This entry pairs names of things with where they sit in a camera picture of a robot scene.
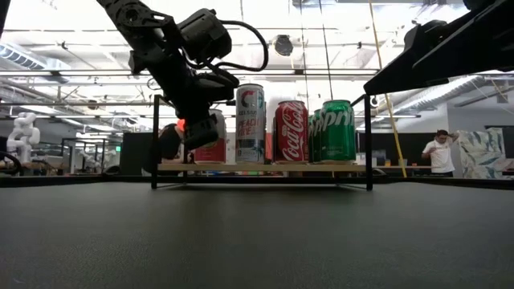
wall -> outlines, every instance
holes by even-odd
[[[12,120],[0,121],[0,136],[9,136],[13,127],[14,122]],[[41,142],[50,144],[60,145],[64,137],[75,137],[76,135],[75,127],[46,119],[37,119],[35,127],[39,128],[41,132]]]
[[[420,118],[400,119],[396,125],[398,132],[437,132],[439,129],[448,130],[447,104],[440,104],[434,111],[418,113]]]
[[[450,132],[457,130],[483,132],[485,125],[514,125],[514,115],[498,108],[450,108],[448,123]],[[454,177],[462,177],[459,146],[452,147],[451,158],[455,166]]]

coca-cola can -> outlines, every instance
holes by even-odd
[[[261,85],[248,83],[236,93],[235,162],[264,163],[265,101]]]
[[[209,114],[216,117],[216,131],[218,140],[205,144],[194,150],[196,164],[224,164],[226,161],[226,124],[225,117],[219,109],[209,110]]]
[[[279,103],[275,111],[276,163],[308,162],[308,111],[303,101]]]

can lid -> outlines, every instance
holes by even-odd
[[[249,86],[249,85],[255,85],[255,86],[263,88],[263,86],[258,83],[244,83],[244,84],[239,85],[238,88],[242,88],[243,86]]]
[[[305,105],[305,102],[303,102],[301,100],[284,100],[284,101],[280,101],[279,104],[285,104],[287,102],[300,102]]]
[[[349,100],[327,100],[327,101],[323,102],[323,104],[332,103],[332,102],[350,103]]]

ceiling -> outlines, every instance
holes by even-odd
[[[242,83],[261,83],[266,98],[290,98],[308,103],[313,112],[324,100],[355,100],[364,91],[362,85],[375,71],[346,72],[346,69],[378,69],[377,49],[367,2],[305,1],[302,7],[293,0],[168,0],[142,1],[153,10],[172,15],[177,22],[196,10],[214,8],[221,19],[242,20],[259,29],[270,41],[277,35],[289,35],[295,44],[292,57],[270,51],[265,75],[238,75]],[[461,2],[450,5],[423,5],[414,1],[380,1],[373,5],[377,41],[382,61],[387,64],[403,51],[403,37],[414,26],[431,19],[451,21],[467,12]],[[248,31],[229,26],[233,49],[224,60],[247,66],[259,66],[262,46]],[[2,43],[18,45],[36,58],[60,61],[69,70],[127,70],[130,47],[116,31],[102,7],[94,0],[25,0],[13,1],[6,20]],[[308,70],[334,71],[326,75],[267,75],[267,71]],[[0,59],[0,69],[25,69]],[[10,77],[50,96],[57,96],[59,83],[43,78]],[[61,87],[69,101],[100,100],[108,102],[149,101],[155,91],[146,86],[148,78],[127,76],[73,77]],[[220,106],[225,115],[235,114],[234,107]],[[105,109],[128,114],[152,114],[147,107],[109,107]],[[162,114],[174,115],[172,108]],[[173,120],[162,120],[165,125]]]

yellow pole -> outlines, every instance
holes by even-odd
[[[377,48],[378,66],[380,67],[380,69],[382,69],[382,58],[380,56],[380,47],[378,46],[377,28],[375,27],[375,16],[373,14],[373,4],[371,3],[371,0],[368,0],[368,3],[369,12],[371,13],[371,22],[373,24],[373,36],[375,37],[375,47]],[[405,164],[403,163],[402,148],[400,147],[400,141],[398,140],[398,131],[396,130],[396,124],[394,123],[393,109],[391,108],[391,102],[389,101],[389,96],[387,95],[387,93],[385,94],[385,101],[387,103],[387,110],[389,111],[391,126],[393,127],[394,140],[396,142],[398,156],[400,157],[400,166],[402,167],[403,177],[407,177],[407,172],[405,171]]]

